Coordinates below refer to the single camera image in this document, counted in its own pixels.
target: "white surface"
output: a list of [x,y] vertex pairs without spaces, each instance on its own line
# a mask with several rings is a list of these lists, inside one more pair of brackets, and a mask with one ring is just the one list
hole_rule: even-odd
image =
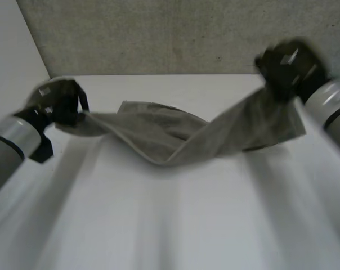
[[[16,1],[0,0],[0,119],[21,108],[33,87],[47,79]],[[0,191],[0,269],[33,268],[64,197],[64,185],[55,178],[62,177],[57,163],[69,136],[54,129],[48,135],[55,158],[44,166],[26,161]],[[51,189],[53,183],[59,190]]]
[[[154,101],[208,120],[261,85],[256,75],[77,79],[94,111]],[[77,159],[63,160],[26,216],[39,225],[26,221],[19,235],[11,213],[0,236],[22,240],[13,262],[39,250],[16,269],[35,260],[36,269],[340,269],[340,154],[303,118],[300,139],[176,168],[153,166],[113,137],[76,139],[68,156]]]

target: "gray towel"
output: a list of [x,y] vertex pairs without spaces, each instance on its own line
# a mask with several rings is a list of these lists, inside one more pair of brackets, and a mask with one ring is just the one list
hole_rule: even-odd
[[114,133],[148,161],[181,165],[269,147],[305,134],[292,103],[278,103],[263,89],[207,122],[174,107],[124,101],[117,113],[85,112],[78,136]]

